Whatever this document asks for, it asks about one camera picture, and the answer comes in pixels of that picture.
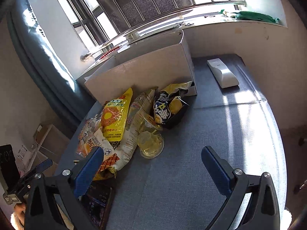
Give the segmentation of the fluffy cream sleeve forearm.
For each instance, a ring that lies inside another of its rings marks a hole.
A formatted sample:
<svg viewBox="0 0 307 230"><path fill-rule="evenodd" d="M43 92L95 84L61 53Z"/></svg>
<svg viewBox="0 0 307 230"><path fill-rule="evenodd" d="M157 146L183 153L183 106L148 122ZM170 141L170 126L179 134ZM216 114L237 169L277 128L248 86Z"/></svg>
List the fluffy cream sleeve forearm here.
<svg viewBox="0 0 307 230"><path fill-rule="evenodd" d="M10 216L10 223L15 230L24 230L24 226L21 224L21 221L15 212Z"/></svg>

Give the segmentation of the person's left hand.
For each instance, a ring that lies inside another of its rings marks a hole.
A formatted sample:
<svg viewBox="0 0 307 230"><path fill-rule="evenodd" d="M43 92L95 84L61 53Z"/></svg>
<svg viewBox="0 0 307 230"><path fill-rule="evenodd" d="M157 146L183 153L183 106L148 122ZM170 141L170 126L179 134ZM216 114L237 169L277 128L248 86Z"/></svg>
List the person's left hand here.
<svg viewBox="0 0 307 230"><path fill-rule="evenodd" d="M21 224L24 226L24 219L25 219L25 211L26 211L26 204L19 203L15 204L14 206L14 212L18 216L18 218L21 221Z"/></svg>

